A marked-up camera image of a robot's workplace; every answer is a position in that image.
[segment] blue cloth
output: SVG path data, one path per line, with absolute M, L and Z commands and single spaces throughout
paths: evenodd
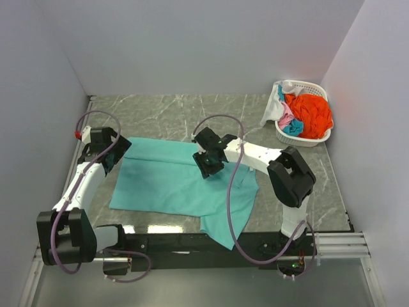
M 226 192 L 234 163 L 204 180 L 192 155 L 197 145 L 160 139 L 129 138 L 111 209 L 199 216 L 201 231 L 232 249 Z M 238 237 L 258 190 L 255 171 L 240 165 L 231 190 L 231 217 Z
M 284 97 L 284 94 L 282 93 L 282 86 L 281 86 L 281 84 L 279 84 L 278 94 L 279 94 L 280 100 L 283 101 L 283 102 L 285 102 L 285 101 L 286 101 L 286 98 Z
M 283 133 L 289 136 L 298 136 L 304 130 L 304 123 L 297 119 L 293 119 L 289 125 L 283 128 Z

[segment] pile of clothes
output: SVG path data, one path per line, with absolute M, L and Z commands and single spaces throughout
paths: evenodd
M 287 135 L 304 139 L 321 139 L 334 125 L 328 102 L 290 81 L 274 83 L 260 125 L 267 120 L 278 121 Z

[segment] cable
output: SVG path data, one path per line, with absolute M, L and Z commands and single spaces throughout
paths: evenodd
M 71 199 L 73 198 L 73 196 L 75 195 L 75 192 L 78 190 L 79 185 L 81 184 L 82 179 L 84 178 L 86 172 L 89 170 L 89 168 L 96 163 L 97 160 L 99 160 L 99 158 L 101 158 L 103 155 L 105 155 L 109 150 L 111 150 L 115 144 L 118 142 L 118 140 L 120 139 L 121 136 L 121 123 L 120 121 L 111 113 L 106 112 L 106 111 L 100 111 L 100 110 L 91 110 L 88 112 L 85 112 L 79 119 L 77 122 L 77 125 L 75 126 L 75 131 L 79 131 L 79 127 L 80 124 L 82 123 L 82 120 L 84 119 L 85 116 L 87 116 L 88 114 L 91 113 L 103 113 L 106 114 L 108 116 L 110 116 L 111 118 L 113 118 L 116 122 L 116 125 L 118 126 L 118 131 L 117 131 L 117 135 L 115 137 L 115 140 L 112 142 L 112 144 L 110 144 L 105 150 L 103 150 L 101 153 L 99 153 L 82 171 L 82 173 L 79 175 L 77 181 L 75 182 L 70 194 L 68 195 L 68 199 L 65 200 L 63 206 L 61 207 L 60 211 L 58 212 L 56 219 L 54 220 L 54 223 L 52 224 L 52 228 L 51 228 L 51 236 L 50 236 L 50 241 L 51 241 L 51 253 L 52 256 L 54 257 L 54 260 L 56 262 L 56 264 L 61 268 L 61 270 L 63 270 L 64 272 L 66 272 L 67 274 L 75 274 L 76 272 L 79 271 L 81 264 L 78 264 L 78 266 L 74 269 L 74 270 L 70 270 L 67 267 L 65 267 L 63 265 L 63 263 L 61 262 L 61 260 L 58 257 L 58 253 L 57 253 L 57 247 L 56 247 L 56 235 L 57 235 L 57 226 L 58 226 L 58 222 L 61 218 L 61 216 L 63 215 L 64 211 L 67 209 L 67 207 L 69 206 Z M 149 270 L 151 269 L 151 259 L 149 258 L 148 255 L 142 254 L 142 253 L 138 253 L 136 251 L 118 251 L 115 249 L 104 249 L 105 251 L 109 251 L 111 253 L 126 253 L 126 254 L 133 254 L 133 255 L 137 255 L 137 256 L 142 256 L 145 257 L 148 261 L 148 269 L 146 270 L 146 272 L 142 275 L 140 275 L 138 278 L 135 279 L 131 279 L 131 280 L 124 280 L 124 281 L 120 281 L 120 280 L 116 280 L 117 282 L 121 282 L 121 283 L 130 283 L 136 280 L 140 280 L 141 278 L 144 278 Z
M 196 125 L 195 129 L 193 130 L 193 135 L 196 134 L 196 131 L 198 130 L 198 128 L 200 127 L 200 125 L 201 125 L 202 123 L 204 123 L 205 121 L 207 121 L 207 120 L 209 120 L 210 118 L 213 118 L 213 117 L 228 117 L 228 118 L 231 118 L 231 119 L 235 120 L 236 122 L 238 122 L 238 124 L 239 124 L 239 126 L 240 126 L 240 135 L 239 135 L 239 137 L 240 137 L 240 139 L 242 140 L 242 142 L 240 143 L 240 155 L 239 155 L 239 157 L 238 157 L 238 160 L 237 160 L 237 162 L 236 162 L 236 166 L 235 166 L 235 168 L 234 168 L 234 170 L 233 170 L 233 172 L 232 172 L 232 174 L 231 174 L 231 177 L 230 177 L 230 181 L 229 181 L 229 185 L 228 185 L 228 191 L 227 191 L 227 200 L 226 200 L 229 230 L 230 230 L 231 237 L 233 238 L 233 241 L 235 242 L 235 246 L 236 246 L 237 250 L 240 252 L 240 254 L 242 254 L 242 256 L 243 256 L 246 260 L 248 260 L 249 262 L 251 262 L 251 263 L 253 263 L 253 264 L 257 264 L 257 265 L 270 264 L 270 263 L 276 261 L 278 258 L 280 258 L 280 257 L 286 252 L 286 250 L 288 249 L 289 245 L 290 245 L 291 242 L 293 241 L 295 234 L 298 232 L 298 230 L 301 228 L 301 226 L 303 226 L 304 224 L 307 224 L 308 227 L 309 227 L 310 230 L 311 230 L 311 235 L 312 235 L 312 237 L 313 237 L 313 246 L 314 246 L 313 249 L 314 249 L 314 250 L 313 250 L 313 257 L 311 258 L 311 263 L 308 265 L 307 268 L 305 268 L 305 270 L 304 270 L 303 273 L 301 273 L 301 274 L 299 274 L 298 276 L 296 276 L 296 277 L 300 277 L 300 276 L 303 275 L 305 272 L 307 272 L 307 271 L 310 270 L 311 264 L 314 262 L 314 259 L 315 259 L 315 252 L 316 252 L 315 236 L 314 236 L 314 230 L 313 230 L 313 228 L 312 228 L 312 226 L 311 226 L 311 224 L 310 224 L 309 222 L 307 222 L 307 221 L 301 221 L 300 224 L 298 224 L 298 226 L 295 228 L 293 234 L 292 234 L 291 237 L 288 239 L 288 241 L 287 241 L 286 245 L 283 247 L 283 249 L 282 249 L 277 255 L 275 255 L 273 258 L 268 259 L 268 260 L 256 260 L 256 259 L 251 258 L 249 255 L 247 255 L 247 254 L 245 253 L 245 251 L 242 249 L 242 247 L 241 247 L 240 244 L 238 243 L 237 238 L 236 238 L 236 236 L 235 236 L 234 229 L 233 229 L 233 223 L 232 223 L 232 221 L 231 221 L 230 194 L 231 194 L 231 187 L 232 187 L 232 185 L 233 185 L 233 180 L 234 180 L 234 178 L 235 178 L 237 169 L 238 169 L 238 167 L 239 167 L 239 165 L 240 165 L 240 162 L 242 161 L 243 155 L 244 155 L 244 143 L 243 143 L 244 126 L 243 126 L 243 123 L 242 123 L 238 118 L 235 118 L 234 116 L 231 116 L 231 115 L 228 115 L 228 114 L 214 114 L 214 115 L 207 116 L 206 118 L 204 118 L 203 120 L 201 120 L 201 121 Z
M 142 256 L 145 259 L 147 259 L 147 261 L 148 261 L 148 268 L 146 269 L 146 271 L 144 271 L 140 276 L 138 276 L 136 278 L 123 280 L 123 279 L 115 279 L 112 276 L 106 276 L 108 279 L 112 280 L 113 282 L 116 282 L 116 283 L 133 283 L 134 281 L 140 280 L 140 279 L 144 278 L 146 275 L 148 275 L 149 271 L 152 268 L 151 258 L 149 258 L 148 255 L 145 255 L 143 253 L 139 253 L 137 251 L 118 251 L 116 249 L 110 249 L 110 248 L 105 248 L 104 251 L 107 251 L 109 253 L 131 254 L 131 255 L 135 255 L 135 256 Z

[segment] gray marble surface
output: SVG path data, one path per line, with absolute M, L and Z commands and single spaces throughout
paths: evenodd
M 259 121 L 268 95 L 131 95 L 96 96 L 90 108 L 109 111 L 121 122 L 122 135 L 127 137 L 158 138 L 173 141 L 190 141 L 190 135 L 200 119 L 209 114 L 226 113 L 243 121 L 245 140 L 269 148 L 286 148 L 278 141 L 275 127 Z M 115 122 L 104 114 L 93 114 L 91 126 L 115 127 Z M 238 125 L 227 118 L 214 118 L 206 123 L 217 134 L 238 134 Z M 308 204 L 308 220 L 314 229 L 321 231 L 350 230 L 348 216 L 324 144 L 312 148 L 298 148 L 317 178 Z M 132 225 L 137 233 L 146 232 L 198 232 L 197 217 L 177 216 L 155 212 L 113 210 L 109 202 L 114 192 L 120 163 L 100 185 L 90 206 L 88 217 L 93 226 L 109 223 Z M 260 186 L 245 232 L 278 231 L 282 221 L 282 205 L 275 197 L 270 179 L 256 173 Z

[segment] white plastic basket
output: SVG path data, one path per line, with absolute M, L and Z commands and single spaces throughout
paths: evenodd
M 327 93 L 325 93 L 325 90 L 317 84 L 310 83 L 310 82 L 303 82 L 303 81 L 295 81 L 295 80 L 287 80 L 287 81 L 290 81 L 291 83 L 293 83 L 294 86 L 299 86 L 301 88 L 304 88 L 310 94 L 322 96 L 326 101 L 328 101 Z M 313 147 L 321 142 L 325 142 L 331 135 L 331 129 L 328 129 L 327 131 L 325 131 L 324 137 L 321 139 L 304 139 L 304 138 L 298 138 L 296 136 L 289 136 L 283 133 L 283 131 L 281 131 L 281 129 L 279 128 L 278 122 L 276 121 L 275 122 L 275 135 L 277 136 L 277 139 L 279 139 L 279 141 L 289 144 L 289 145 Z

